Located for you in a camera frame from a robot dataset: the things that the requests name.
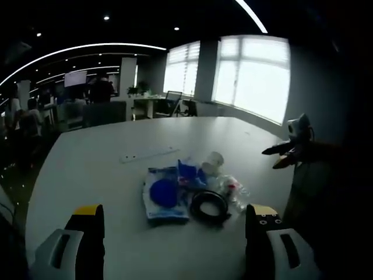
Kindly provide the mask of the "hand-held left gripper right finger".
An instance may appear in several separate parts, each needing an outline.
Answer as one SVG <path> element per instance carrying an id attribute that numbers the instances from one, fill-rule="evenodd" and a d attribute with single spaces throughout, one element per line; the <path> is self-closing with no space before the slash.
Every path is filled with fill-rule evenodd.
<path id="1" fill-rule="evenodd" d="M 245 279 L 321 277 L 311 246 L 274 209 L 247 205 L 245 237 Z"/>

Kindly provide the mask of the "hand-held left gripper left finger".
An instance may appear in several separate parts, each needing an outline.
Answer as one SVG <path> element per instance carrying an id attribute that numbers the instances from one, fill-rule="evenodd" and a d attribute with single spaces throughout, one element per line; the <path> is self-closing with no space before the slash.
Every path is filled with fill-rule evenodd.
<path id="1" fill-rule="evenodd" d="M 32 279 L 103 279 L 105 228 L 101 204 L 75 210 L 36 250 Z"/>

